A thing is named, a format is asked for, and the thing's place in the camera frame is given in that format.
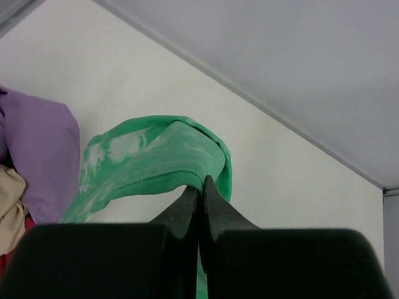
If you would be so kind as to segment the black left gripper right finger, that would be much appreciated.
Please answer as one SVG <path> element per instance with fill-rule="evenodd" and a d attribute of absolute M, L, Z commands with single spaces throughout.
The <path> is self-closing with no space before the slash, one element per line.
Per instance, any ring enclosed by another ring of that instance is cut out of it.
<path fill-rule="evenodd" d="M 391 298 L 368 240 L 350 229 L 261 229 L 219 193 L 201 202 L 210 298 Z"/>

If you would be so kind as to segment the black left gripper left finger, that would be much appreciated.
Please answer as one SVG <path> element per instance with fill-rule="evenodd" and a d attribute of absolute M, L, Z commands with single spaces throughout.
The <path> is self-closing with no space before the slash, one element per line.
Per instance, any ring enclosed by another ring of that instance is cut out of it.
<path fill-rule="evenodd" d="M 194 298 L 196 203 L 188 187 L 147 223 L 37 225 L 1 278 L 2 298 Z"/>

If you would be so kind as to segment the purple trousers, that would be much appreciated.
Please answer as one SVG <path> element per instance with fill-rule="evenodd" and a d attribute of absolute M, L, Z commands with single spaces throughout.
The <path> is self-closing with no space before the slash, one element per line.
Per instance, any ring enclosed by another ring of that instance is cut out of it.
<path fill-rule="evenodd" d="M 1 158 L 26 182 L 36 224 L 56 223 L 77 192 L 80 131 L 67 105 L 1 87 Z"/>

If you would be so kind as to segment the green tie-dye trousers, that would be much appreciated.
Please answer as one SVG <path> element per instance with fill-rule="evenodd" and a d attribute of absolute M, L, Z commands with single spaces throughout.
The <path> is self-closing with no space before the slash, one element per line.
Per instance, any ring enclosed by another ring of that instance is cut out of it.
<path fill-rule="evenodd" d="M 161 194 L 180 186 L 201 191 L 207 176 L 230 201 L 231 155 L 213 132 L 187 116 L 133 118 L 90 140 L 76 196 L 61 221 L 84 223 L 126 196 Z"/>

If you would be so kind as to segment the beige garment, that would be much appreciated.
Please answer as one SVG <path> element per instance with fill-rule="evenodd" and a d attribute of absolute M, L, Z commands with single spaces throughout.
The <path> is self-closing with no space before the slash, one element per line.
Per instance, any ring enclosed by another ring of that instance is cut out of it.
<path fill-rule="evenodd" d="M 1 165 L 1 255 L 10 253 L 24 235 L 27 209 L 21 201 L 25 180 Z"/>

